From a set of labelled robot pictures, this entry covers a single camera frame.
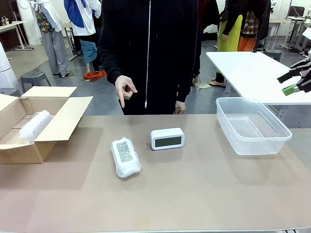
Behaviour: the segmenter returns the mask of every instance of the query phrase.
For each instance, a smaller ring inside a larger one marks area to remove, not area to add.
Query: orange slipper
[[[102,73],[102,75],[107,76],[107,73],[103,70],[100,73]]]
[[[90,72],[88,74],[84,74],[83,75],[83,78],[85,79],[94,79],[94,78],[98,78],[98,74],[99,73],[96,73],[96,72]]]

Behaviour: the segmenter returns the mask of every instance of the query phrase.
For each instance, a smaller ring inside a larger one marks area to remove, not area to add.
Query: person's left hand
[[[176,101],[174,114],[175,115],[184,114],[185,110],[186,110],[186,104],[184,102]]]
[[[227,39],[228,39],[228,36],[227,36],[227,35],[225,35],[225,34],[223,34],[223,41],[224,41],[224,42],[226,42],[226,41],[227,41]]]

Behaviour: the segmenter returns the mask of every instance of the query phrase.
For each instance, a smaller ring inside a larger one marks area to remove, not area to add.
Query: cardboard box
[[[44,163],[57,141],[69,140],[93,98],[69,98],[75,89],[34,86],[20,98],[0,94],[0,163]],[[35,143],[27,145],[19,130],[43,110],[53,118]]]

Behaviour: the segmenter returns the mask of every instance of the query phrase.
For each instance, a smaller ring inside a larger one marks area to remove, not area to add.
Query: white pillar
[[[16,88],[23,93],[0,42],[0,88]]]
[[[33,13],[28,0],[17,0],[17,6],[20,13],[21,20],[26,21],[23,26],[30,45],[41,44],[40,38],[35,31],[35,23]]]

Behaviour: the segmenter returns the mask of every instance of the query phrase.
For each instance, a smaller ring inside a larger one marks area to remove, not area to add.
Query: gray stool
[[[41,86],[40,83],[42,80],[46,80],[51,86],[47,76],[45,73],[40,71],[34,71],[34,72],[28,72],[26,74],[23,74],[20,77],[21,87],[23,88],[23,92],[25,92],[25,83],[30,83],[32,86]]]
[[[268,57],[277,60],[278,62],[280,62],[281,60],[282,52],[280,50],[265,50],[263,53],[266,54]]]
[[[16,88],[0,88],[0,94],[20,97],[20,92]]]

